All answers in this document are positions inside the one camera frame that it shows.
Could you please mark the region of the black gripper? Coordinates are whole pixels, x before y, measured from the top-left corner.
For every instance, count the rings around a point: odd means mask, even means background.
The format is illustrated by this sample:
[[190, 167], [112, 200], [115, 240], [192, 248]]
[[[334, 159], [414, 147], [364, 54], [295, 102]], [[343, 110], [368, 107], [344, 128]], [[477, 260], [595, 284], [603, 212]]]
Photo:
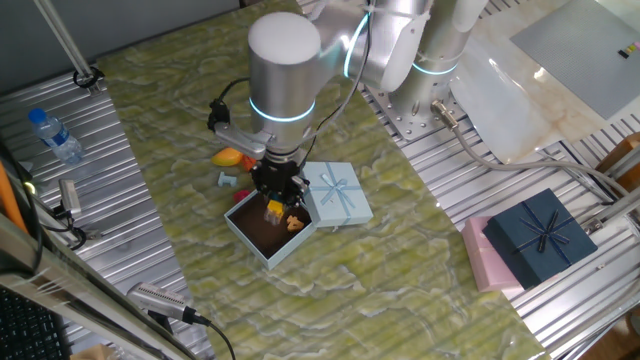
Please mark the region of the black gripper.
[[310, 182], [301, 175], [295, 161], [277, 163], [268, 158], [258, 160], [249, 171], [256, 190], [268, 204], [285, 196], [285, 205], [299, 207]]

